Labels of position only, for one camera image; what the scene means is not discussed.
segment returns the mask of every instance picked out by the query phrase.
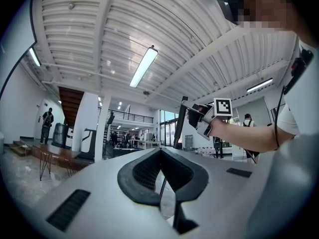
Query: ceiling light fixture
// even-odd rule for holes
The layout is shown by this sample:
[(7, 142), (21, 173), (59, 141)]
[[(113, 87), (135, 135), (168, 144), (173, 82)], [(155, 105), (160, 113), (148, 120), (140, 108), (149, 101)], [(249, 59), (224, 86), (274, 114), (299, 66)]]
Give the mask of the ceiling light fixture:
[(140, 80), (142, 79), (143, 75), (147, 71), (147, 69), (150, 67), (150, 65), (155, 60), (156, 56), (158, 55), (158, 51), (154, 49), (154, 45), (148, 48), (146, 51), (144, 57), (142, 58), (133, 78), (130, 83), (130, 86), (133, 88), (136, 88), (139, 84)]
[(29, 52), (30, 52), (30, 54), (31, 54), (31, 56), (32, 56), (32, 58), (33, 58), (35, 64), (36, 64), (38, 67), (40, 67), (40, 66), (41, 66), (40, 61), (38, 60), (38, 57), (37, 57), (37, 55), (35, 54), (35, 51), (34, 51), (33, 47), (29, 49)]
[(262, 87), (262, 86), (264, 86), (264, 85), (266, 85), (266, 84), (269, 84), (269, 83), (271, 83), (272, 81), (273, 81), (273, 78), (270, 78), (270, 79), (268, 79), (268, 80), (266, 80), (266, 81), (264, 81), (264, 82), (262, 82), (262, 83), (259, 83), (259, 84), (255, 85), (255, 86), (251, 87), (251, 88), (248, 88), (248, 89), (247, 89), (247, 93), (248, 93), (248, 92), (251, 92), (251, 91), (254, 91), (254, 90), (256, 90), (256, 89), (258, 89), (258, 88), (260, 88), (260, 87)]

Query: railing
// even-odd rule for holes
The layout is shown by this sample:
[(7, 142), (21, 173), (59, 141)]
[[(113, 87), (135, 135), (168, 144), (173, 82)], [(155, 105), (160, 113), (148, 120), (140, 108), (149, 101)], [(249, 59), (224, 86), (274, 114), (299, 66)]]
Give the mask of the railing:
[(147, 116), (142, 116), (142, 115), (137, 115), (137, 114), (128, 114), (128, 113), (114, 111), (114, 110), (108, 110), (108, 118), (111, 115), (111, 111), (113, 112), (115, 119), (153, 123), (153, 117), (147, 117)]

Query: table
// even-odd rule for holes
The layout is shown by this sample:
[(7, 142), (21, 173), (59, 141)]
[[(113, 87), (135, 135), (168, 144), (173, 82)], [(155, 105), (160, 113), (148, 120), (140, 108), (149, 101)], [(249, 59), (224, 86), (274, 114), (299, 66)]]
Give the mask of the table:
[(62, 159), (66, 161), (67, 166), (66, 170), (68, 172), (69, 177), (76, 173), (76, 170), (73, 169), (74, 158), (81, 154), (80, 151), (72, 151), (68, 149), (62, 149), (53, 145), (42, 144), (40, 147), (34, 146), (37, 148), (40, 154), (40, 180), (42, 179), (43, 172), (47, 167), (49, 174), (51, 174), (51, 160), (52, 155), (54, 155), (58, 159)]
[(156, 143), (159, 145), (160, 147), (160, 141), (142, 141), (142, 140), (133, 140), (133, 141), (137, 141), (137, 142), (141, 142), (141, 143), (144, 143), (144, 149), (146, 149), (146, 145), (147, 144), (150, 144), (151, 145), (151, 148), (153, 148), (153, 144)]

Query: ceiling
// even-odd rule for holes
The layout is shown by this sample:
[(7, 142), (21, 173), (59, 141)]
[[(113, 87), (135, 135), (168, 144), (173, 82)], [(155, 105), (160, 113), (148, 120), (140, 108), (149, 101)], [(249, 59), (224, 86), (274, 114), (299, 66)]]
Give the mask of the ceiling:
[[(167, 111), (183, 95), (209, 103), (271, 77), (277, 86), (296, 50), (294, 33), (235, 26), (216, 0), (33, 0), (32, 12), (43, 84)], [(132, 88), (151, 45), (159, 54)]]

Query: staircase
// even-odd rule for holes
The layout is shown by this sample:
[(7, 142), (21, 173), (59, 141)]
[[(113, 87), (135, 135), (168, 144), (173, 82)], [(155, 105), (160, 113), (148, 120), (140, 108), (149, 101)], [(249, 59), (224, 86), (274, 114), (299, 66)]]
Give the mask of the staircase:
[(22, 141), (13, 141), (12, 144), (6, 144), (6, 146), (15, 154), (20, 157), (25, 157), (26, 155), (31, 155), (31, 148), (28, 147), (27, 149), (23, 148), (24, 142)]
[(76, 115), (84, 92), (63, 87), (59, 87), (59, 92), (65, 124), (69, 127), (74, 127)]

